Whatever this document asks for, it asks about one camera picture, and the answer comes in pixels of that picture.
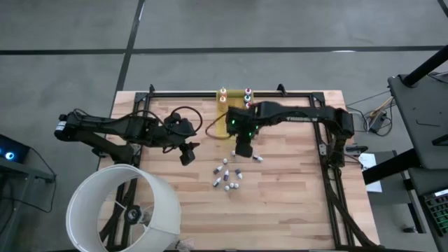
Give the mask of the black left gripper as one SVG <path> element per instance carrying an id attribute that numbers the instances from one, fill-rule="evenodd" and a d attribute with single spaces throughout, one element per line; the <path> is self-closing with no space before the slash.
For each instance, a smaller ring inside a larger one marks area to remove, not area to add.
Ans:
<path id="1" fill-rule="evenodd" d="M 164 119 L 164 125 L 167 128 L 168 145 L 163 148 L 163 153 L 178 148 L 182 152 L 179 157 L 181 164 L 189 165 L 195 159 L 194 148 L 200 145 L 200 142 L 186 142 L 188 137 L 196 135 L 192 123 L 178 113 L 173 113 Z"/>

